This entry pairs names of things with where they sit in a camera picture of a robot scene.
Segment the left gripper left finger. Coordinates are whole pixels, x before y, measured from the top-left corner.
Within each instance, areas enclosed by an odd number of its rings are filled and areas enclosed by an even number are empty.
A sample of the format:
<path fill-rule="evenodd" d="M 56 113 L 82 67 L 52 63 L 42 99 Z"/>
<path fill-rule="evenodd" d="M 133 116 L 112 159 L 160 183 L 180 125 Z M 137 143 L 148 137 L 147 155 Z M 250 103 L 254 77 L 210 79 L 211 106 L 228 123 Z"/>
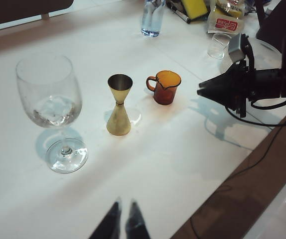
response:
<path fill-rule="evenodd" d="M 89 239 L 118 239 L 120 237 L 121 198 L 117 198 Z"/>

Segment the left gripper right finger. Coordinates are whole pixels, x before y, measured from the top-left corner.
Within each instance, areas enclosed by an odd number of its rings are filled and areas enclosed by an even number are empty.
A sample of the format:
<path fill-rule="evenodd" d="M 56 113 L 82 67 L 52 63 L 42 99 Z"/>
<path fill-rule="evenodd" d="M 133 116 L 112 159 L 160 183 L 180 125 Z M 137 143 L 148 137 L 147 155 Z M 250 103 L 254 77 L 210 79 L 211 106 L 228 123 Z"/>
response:
<path fill-rule="evenodd" d="M 150 239 L 145 220 L 136 200 L 131 201 L 125 230 L 128 239 Z"/>

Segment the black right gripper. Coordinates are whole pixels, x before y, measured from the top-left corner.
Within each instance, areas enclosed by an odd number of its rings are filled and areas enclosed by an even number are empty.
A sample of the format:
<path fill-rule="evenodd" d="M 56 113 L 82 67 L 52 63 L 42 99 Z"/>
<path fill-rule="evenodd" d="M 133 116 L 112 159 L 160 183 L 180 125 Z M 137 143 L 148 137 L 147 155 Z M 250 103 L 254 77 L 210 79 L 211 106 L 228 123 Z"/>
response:
<path fill-rule="evenodd" d="M 255 60 L 252 46 L 248 40 L 247 35 L 236 35 L 234 44 L 236 46 L 236 56 L 234 57 L 235 66 L 231 66 L 225 73 L 199 83 L 197 94 L 209 100 L 217 102 L 232 110 L 236 109 L 236 113 L 241 118 L 246 116 L 246 98 L 249 96 L 250 81 L 254 77 Z M 234 95 L 224 92 L 211 90 L 214 88 L 234 88 L 237 82 L 240 95 L 238 96 L 238 103 Z"/>

